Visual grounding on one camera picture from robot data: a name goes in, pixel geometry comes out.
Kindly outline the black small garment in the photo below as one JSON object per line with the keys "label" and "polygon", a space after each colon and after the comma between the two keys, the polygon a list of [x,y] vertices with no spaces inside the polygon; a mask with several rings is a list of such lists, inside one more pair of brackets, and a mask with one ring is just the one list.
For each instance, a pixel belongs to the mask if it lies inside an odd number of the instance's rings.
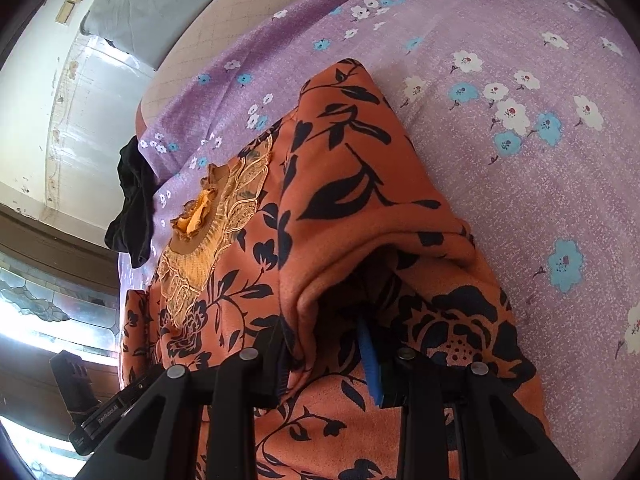
{"label": "black small garment", "polygon": [[117,174],[124,201],[119,214],[106,229],[104,243],[114,252],[127,254],[130,266],[137,269],[151,255],[156,179],[139,151],[135,136],[119,151],[119,155]]}

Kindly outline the stained glass wooden door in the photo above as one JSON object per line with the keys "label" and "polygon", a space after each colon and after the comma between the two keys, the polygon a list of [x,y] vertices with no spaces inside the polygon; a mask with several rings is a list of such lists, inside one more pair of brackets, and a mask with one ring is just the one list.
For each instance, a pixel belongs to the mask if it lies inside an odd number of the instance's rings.
{"label": "stained glass wooden door", "polygon": [[115,257],[105,249],[1,209],[1,427],[38,479],[84,466],[50,359],[86,363],[101,400],[118,389]]}

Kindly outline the purple floral bed sheet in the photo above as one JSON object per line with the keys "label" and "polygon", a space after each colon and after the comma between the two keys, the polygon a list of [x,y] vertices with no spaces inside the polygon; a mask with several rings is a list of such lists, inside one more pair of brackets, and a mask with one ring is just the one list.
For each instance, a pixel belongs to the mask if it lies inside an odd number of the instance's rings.
{"label": "purple floral bed sheet", "polygon": [[613,478],[639,439],[639,53],[585,0],[298,0],[216,55],[139,141],[158,190],[151,283],[210,165],[359,62],[508,296],[541,425],[576,474]]}

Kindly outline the grey pillow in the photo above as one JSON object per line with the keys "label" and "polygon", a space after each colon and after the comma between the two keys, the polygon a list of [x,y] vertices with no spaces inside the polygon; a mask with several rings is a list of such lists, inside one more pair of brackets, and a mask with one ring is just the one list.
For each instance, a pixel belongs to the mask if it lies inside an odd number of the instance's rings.
{"label": "grey pillow", "polygon": [[93,0],[80,25],[152,68],[213,0]]}

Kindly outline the orange black floral garment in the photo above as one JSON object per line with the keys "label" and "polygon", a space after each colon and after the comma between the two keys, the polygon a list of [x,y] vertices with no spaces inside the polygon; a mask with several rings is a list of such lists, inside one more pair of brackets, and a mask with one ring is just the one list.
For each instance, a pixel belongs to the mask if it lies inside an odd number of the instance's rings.
{"label": "orange black floral garment", "polygon": [[262,479],[389,479],[400,413],[367,395],[360,330],[445,366],[488,366],[538,422],[541,382],[508,296],[357,61],[210,165],[172,220],[151,283],[126,295],[120,379],[206,370],[279,326],[293,363],[255,416]]}

